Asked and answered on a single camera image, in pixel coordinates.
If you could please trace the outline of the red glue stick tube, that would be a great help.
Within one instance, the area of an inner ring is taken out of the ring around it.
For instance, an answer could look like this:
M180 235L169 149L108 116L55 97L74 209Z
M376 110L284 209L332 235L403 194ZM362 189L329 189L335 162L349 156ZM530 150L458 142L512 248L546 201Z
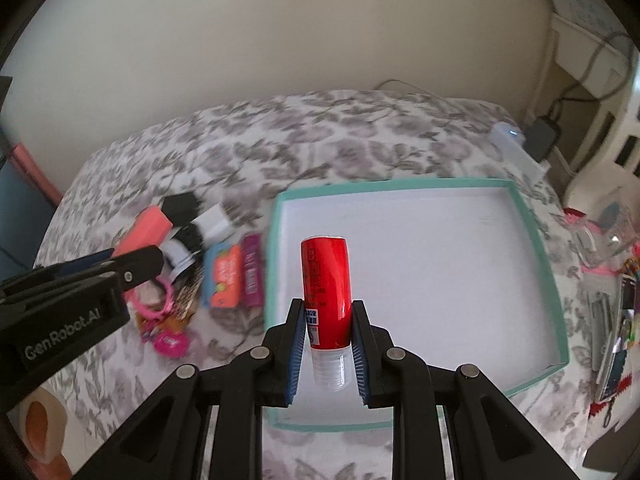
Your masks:
M347 361L352 344L352 285L347 243L316 236L300 244L303 293L314 381L337 392L350 382Z

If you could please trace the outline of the orange blue toy block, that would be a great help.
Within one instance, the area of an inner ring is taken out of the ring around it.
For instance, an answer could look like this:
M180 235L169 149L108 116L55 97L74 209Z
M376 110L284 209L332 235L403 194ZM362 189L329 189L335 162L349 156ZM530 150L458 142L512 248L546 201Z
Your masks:
M232 309L241 301L242 257L238 244L220 243L206 250L202 304L209 309Z

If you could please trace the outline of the black gold patterned lighter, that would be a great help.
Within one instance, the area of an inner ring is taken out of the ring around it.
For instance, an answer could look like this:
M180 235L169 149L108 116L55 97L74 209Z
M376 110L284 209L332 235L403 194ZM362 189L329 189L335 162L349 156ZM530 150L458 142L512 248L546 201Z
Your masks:
M186 277L174 296L174 317L183 323L190 321L200 304L200 289L203 283L203 267L194 266L186 271Z

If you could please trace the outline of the white charger cube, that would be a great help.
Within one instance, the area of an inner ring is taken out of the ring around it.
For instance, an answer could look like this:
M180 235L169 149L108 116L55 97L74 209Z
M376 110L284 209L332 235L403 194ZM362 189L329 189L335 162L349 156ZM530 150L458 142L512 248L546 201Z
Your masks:
M233 233L231 220L221 204L208 208L193 219L205 247L223 242Z

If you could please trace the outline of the black power adapter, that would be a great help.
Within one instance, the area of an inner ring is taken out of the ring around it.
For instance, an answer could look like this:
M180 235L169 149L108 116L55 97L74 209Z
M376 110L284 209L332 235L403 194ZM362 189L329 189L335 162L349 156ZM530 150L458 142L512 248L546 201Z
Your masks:
M201 201L193 192L168 195L163 198L160 210L175 228L186 226L200 213Z

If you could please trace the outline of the tape roll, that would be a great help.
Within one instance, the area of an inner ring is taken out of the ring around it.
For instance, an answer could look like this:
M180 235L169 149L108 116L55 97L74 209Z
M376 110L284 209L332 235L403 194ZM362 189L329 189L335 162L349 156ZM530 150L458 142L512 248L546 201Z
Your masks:
M61 453L67 415L60 401L39 387L18 406L18 433L32 457L49 465Z

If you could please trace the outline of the pink sunglasses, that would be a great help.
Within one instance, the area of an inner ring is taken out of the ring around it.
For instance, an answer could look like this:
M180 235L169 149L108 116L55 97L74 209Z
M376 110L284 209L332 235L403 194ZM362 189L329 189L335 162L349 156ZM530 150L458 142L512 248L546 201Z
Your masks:
M130 292L129 302L142 318L157 321L171 312L174 288L166 278L157 276L134 288Z

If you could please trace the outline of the teal white shallow box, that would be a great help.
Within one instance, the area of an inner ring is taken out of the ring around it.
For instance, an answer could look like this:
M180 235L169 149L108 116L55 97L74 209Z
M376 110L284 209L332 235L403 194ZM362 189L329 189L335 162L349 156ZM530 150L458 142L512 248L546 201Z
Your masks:
M302 296L300 245L346 240L352 294L393 342L447 370L476 365L515 396L567 366L562 302L514 182L414 178L296 188L270 220L264 320Z

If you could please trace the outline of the pink candy wrapper toy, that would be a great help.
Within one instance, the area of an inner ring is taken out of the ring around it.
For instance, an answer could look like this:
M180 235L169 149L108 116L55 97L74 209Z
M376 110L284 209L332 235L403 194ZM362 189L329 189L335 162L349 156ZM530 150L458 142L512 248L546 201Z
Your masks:
M147 320L137 317L138 329L144 341L149 341L154 350L169 359L183 358L190 347L186 324L169 315L162 320Z

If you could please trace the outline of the magenta lighter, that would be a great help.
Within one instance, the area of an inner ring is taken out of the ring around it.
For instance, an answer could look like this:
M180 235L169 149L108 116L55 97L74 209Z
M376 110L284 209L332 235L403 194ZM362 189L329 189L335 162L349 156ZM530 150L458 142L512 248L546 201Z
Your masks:
M264 279L262 278L262 236L246 234L241 240L242 299L251 308L264 304Z

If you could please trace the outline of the coral pink eraser block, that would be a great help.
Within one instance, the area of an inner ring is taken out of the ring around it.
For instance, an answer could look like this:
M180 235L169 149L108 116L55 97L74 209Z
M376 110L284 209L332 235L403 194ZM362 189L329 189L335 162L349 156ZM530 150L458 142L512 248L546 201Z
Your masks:
M160 246L171 229L172 223L160 207L149 206L137 216L132 228L114 247L112 256L125 255L146 246Z

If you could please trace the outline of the floral grey white blanket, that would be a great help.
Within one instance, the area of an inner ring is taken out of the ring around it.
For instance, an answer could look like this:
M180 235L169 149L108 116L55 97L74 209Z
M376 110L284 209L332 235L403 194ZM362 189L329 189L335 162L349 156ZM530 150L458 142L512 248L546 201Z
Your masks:
M169 194L193 191L221 204L234 235L267 231L272 201L296 186L419 177L511 178L536 217L561 299L570 364L516 396L521 409L581 479L615 474L582 468L589 445L591 334L579 261L548 183L529 183L489 142L499 105L328 91L201 110L95 152L58 207L38 252L47 266L111 247L138 213ZM262 315L237 308L198 312L186 362L224 364L262 340ZM68 413L64 454L73 471L177 366L129 323L49 380ZM265 479L390 478L392 430L311 434L265 420Z

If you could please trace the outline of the white power bank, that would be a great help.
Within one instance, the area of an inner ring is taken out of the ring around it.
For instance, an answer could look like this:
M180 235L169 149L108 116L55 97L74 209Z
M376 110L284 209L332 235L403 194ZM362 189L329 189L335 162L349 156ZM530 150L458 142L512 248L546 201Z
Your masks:
M550 168L546 160L536 162L524 150L525 136L518 127L507 122L496 122L489 131L489 140L498 148L503 159L518 168L530 182L541 181Z

